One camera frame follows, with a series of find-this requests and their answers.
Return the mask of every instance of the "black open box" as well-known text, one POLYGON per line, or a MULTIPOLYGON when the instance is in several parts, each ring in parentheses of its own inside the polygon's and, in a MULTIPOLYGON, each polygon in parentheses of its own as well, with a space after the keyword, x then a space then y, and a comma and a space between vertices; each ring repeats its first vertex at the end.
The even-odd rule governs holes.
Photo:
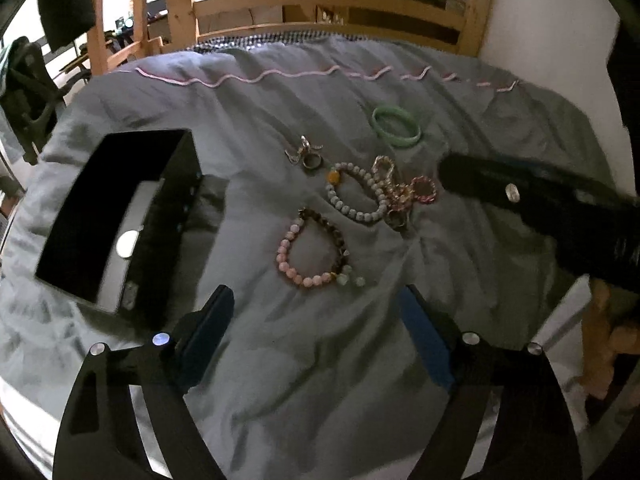
POLYGON ((58 213, 36 277, 92 309, 158 329, 201 178, 189 130, 105 136, 58 213), (127 232, 137 240, 122 257, 116 245, 127 232))

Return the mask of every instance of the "gray comforter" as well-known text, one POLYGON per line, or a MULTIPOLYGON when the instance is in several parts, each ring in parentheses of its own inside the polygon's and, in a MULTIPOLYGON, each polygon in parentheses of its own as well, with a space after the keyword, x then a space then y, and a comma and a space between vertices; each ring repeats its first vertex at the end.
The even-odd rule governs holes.
MULTIPOLYGON (((118 320, 86 312, 33 273, 66 193, 102 136, 190 128, 203 172, 216 178, 201 189, 185 231, 171 308, 174 317, 200 308, 219 283, 236 295, 222 346, 186 396, 222 470, 230 479, 345 479, 415 454, 447 394, 420 364, 396 291, 415 283, 463 330, 519 348, 558 298, 552 241, 510 213, 442 190, 435 204, 414 206, 404 234, 383 222, 351 222, 327 202, 325 171, 306 174, 284 149, 304 135, 324 144, 332 162, 368 167, 386 154, 407 178, 434 174, 448 150, 499 152, 609 183, 585 115, 553 92, 513 81, 477 59, 337 37, 152 57, 92 80, 42 153, 6 248, 0 376, 60 418, 92 343, 139 342, 118 320), (443 78, 451 72, 457 77, 443 78), (424 131, 421 142, 394 150, 377 138, 367 119, 379 104, 410 111, 424 131), (303 205, 340 227, 364 288, 299 290, 276 270, 276 248, 303 205)), ((355 182, 341 191, 350 205, 374 209, 355 182)), ((332 251, 311 229, 292 259, 315 274, 329 266, 332 251)), ((160 458, 136 390, 134 400, 150 453, 160 458)))

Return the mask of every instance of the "pink beaded bracelet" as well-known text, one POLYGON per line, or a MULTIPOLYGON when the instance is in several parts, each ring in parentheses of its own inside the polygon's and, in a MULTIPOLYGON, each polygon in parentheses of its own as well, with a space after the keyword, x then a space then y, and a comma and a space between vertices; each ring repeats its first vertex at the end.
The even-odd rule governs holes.
MULTIPOLYGON (((320 213, 309 208, 303 208, 299 211, 298 218, 293 221, 293 224, 289 227, 289 231, 280 242, 278 254, 276 256, 276 263, 278 264, 278 270, 284 273, 284 275, 286 275, 296 285, 303 285, 306 288, 311 288, 312 286, 320 286, 325 283, 330 283, 333 280, 336 280, 339 285, 346 285, 350 280, 350 273, 352 270, 349 265, 349 254, 350 253, 344 243, 342 233, 338 228, 332 225, 320 213), (294 267, 290 265, 289 250, 292 243, 302 232, 305 222, 308 220, 315 220, 318 225, 332 237, 334 244, 338 249, 338 257, 330 272, 324 272, 322 274, 316 274, 313 277, 307 276, 304 278, 294 267)), ((354 280, 354 283, 357 286, 364 286, 365 280, 362 277, 358 277, 354 280)))

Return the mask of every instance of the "metal screw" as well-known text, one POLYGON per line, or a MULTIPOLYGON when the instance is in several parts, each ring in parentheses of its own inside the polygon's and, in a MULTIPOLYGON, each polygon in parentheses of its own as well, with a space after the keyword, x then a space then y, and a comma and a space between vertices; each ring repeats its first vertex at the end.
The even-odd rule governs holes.
POLYGON ((515 184, 507 184, 507 187, 505 187, 504 190, 507 193, 509 202, 515 204, 520 201, 520 192, 518 191, 518 187, 515 184))
POLYGON ((527 352, 531 355, 542 355, 542 346, 538 343, 529 343, 527 345, 527 352))
POLYGON ((154 338, 151 340, 156 346, 166 345, 169 341, 171 341, 171 336, 166 332, 157 333, 154 338))
POLYGON ((89 348, 89 354, 91 355, 100 355, 102 352, 106 350, 106 346, 104 343, 94 343, 89 348))
POLYGON ((462 335, 462 341, 470 346, 475 346, 480 342, 480 336, 475 332, 465 332, 462 335))

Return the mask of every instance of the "wooden bed frame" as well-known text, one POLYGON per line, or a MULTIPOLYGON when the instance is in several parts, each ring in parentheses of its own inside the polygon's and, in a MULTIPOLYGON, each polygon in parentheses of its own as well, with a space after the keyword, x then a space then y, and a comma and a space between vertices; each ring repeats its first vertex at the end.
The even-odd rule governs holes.
POLYGON ((285 30, 325 30, 343 34, 361 34, 372 38, 407 40, 425 46, 462 54, 477 56, 482 45, 492 0, 467 0, 464 14, 444 10, 415 0, 166 0, 169 29, 172 37, 170 44, 162 44, 161 38, 147 37, 146 0, 133 0, 133 43, 121 51, 108 56, 104 46, 102 31, 102 0, 94 0, 97 27, 87 33, 87 49, 94 75, 101 75, 116 68, 129 56, 135 58, 153 56, 163 52, 181 50, 199 41, 218 36, 249 36, 285 30), (300 6, 305 14, 315 18, 318 7, 355 7, 373 11, 390 12, 421 20, 433 25, 448 28, 457 33, 457 42, 429 38, 418 34, 401 32, 389 28, 365 25, 337 23, 318 23, 316 21, 295 23, 268 23, 247 27, 217 30, 207 34, 198 31, 198 20, 217 14, 260 6, 300 6))

